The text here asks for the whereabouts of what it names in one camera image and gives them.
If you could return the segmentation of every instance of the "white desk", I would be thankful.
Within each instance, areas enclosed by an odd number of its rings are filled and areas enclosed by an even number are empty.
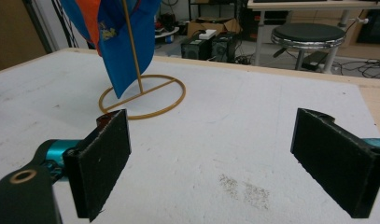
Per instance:
[[[265,20],[265,11],[287,11],[287,10],[343,10],[339,27],[346,28],[349,19],[349,10],[351,9],[380,9],[380,2],[358,1],[358,0],[328,0],[325,2],[287,2],[287,3],[253,3],[248,1],[247,8],[253,11],[260,11],[260,21],[258,25],[258,38],[255,52],[255,65],[260,65],[261,41],[263,36],[263,26]],[[324,72],[330,73],[333,59],[337,49],[332,49],[326,59]]]
[[[45,140],[94,129],[110,83],[102,59],[84,51],[0,72],[0,178]],[[166,114],[129,122],[133,153],[94,223],[380,223],[380,191],[370,219],[351,219],[289,152],[299,106],[380,137],[380,80],[159,57],[145,74],[179,78],[187,96]],[[64,223],[88,223],[77,219],[68,183],[54,190]]]

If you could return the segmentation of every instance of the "stool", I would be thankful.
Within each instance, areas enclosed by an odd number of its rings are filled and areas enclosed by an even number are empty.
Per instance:
[[[306,49],[330,49],[324,73],[330,73],[333,56],[338,46],[344,43],[345,32],[338,27],[316,23],[287,23],[273,29],[272,42],[285,49],[299,49],[295,69],[303,64]]]

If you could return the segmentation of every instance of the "flag stand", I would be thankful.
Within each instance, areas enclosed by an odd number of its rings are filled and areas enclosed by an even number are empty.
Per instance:
[[[136,94],[135,96],[132,96],[128,99],[125,99],[121,102],[118,102],[114,105],[110,105],[110,106],[107,106],[107,107],[104,107],[103,106],[103,101],[105,99],[105,97],[108,95],[109,92],[111,92],[113,90],[113,88],[108,88],[107,90],[105,90],[103,92],[103,94],[100,96],[99,98],[99,108],[100,110],[103,112],[103,113],[108,113],[109,110],[117,107],[117,106],[120,106],[120,105],[123,105],[125,103],[128,103],[134,99],[137,99],[143,95],[146,95],[152,91],[155,91],[155,90],[158,90],[166,85],[169,85],[171,83],[177,83],[181,89],[182,89],[182,93],[181,93],[181,96],[174,102],[172,103],[171,105],[168,105],[167,107],[161,109],[161,110],[158,110],[158,111],[155,111],[155,112],[152,112],[152,113],[149,113],[149,114],[145,114],[145,115],[137,115],[137,116],[128,116],[128,119],[148,119],[148,118],[152,118],[152,117],[156,117],[160,114],[163,114],[163,113],[166,113],[167,111],[175,108],[177,105],[179,105],[185,95],[186,95],[186,86],[184,85],[183,82],[181,82],[180,80],[174,78],[174,77],[169,77],[169,76],[166,76],[166,75],[143,75],[141,76],[140,74],[140,69],[139,69],[139,65],[138,65],[138,61],[137,61],[137,55],[136,55],[136,50],[135,50],[135,45],[134,45],[134,36],[132,34],[132,25],[131,25],[131,22],[130,22],[130,19],[129,19],[129,12],[128,12],[128,7],[127,7],[127,4],[126,4],[126,0],[122,0],[122,4],[123,4],[123,10],[125,12],[125,20],[126,20],[126,23],[128,25],[128,34],[129,34],[129,38],[131,40],[131,46],[132,46],[132,53],[134,55],[134,67],[136,69],[136,74],[137,74],[137,82],[138,82],[138,85],[139,85],[139,89],[140,89],[140,93],[139,94]],[[154,88],[151,88],[147,91],[144,91],[143,90],[143,85],[142,85],[142,78],[164,78],[164,79],[168,79],[167,82],[159,85],[159,86],[156,86]]]

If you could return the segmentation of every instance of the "gray floor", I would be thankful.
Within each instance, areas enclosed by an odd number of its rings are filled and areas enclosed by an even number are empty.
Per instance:
[[[184,35],[175,35],[174,41],[171,44],[166,44],[158,41],[155,46],[155,55],[165,57],[177,57],[181,58],[180,43],[186,39]],[[252,63],[254,63],[253,54],[256,49],[256,42],[242,41],[240,47],[235,52],[236,56],[247,57]],[[260,66],[273,67],[280,69],[293,70],[296,63],[296,52],[284,52],[279,57],[273,58],[273,54],[281,48],[272,43],[265,43],[262,45]],[[349,77],[376,77],[380,78],[380,64],[366,63],[364,59],[343,58],[336,57],[334,60],[331,73],[337,76],[349,76]]]

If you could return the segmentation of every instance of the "computer tower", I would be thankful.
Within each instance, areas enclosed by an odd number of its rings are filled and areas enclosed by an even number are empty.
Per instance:
[[[181,43],[181,57],[185,59],[208,60],[211,58],[211,40],[199,39],[197,35]]]
[[[235,34],[220,34],[212,41],[212,58],[215,62],[234,63],[237,38]]]

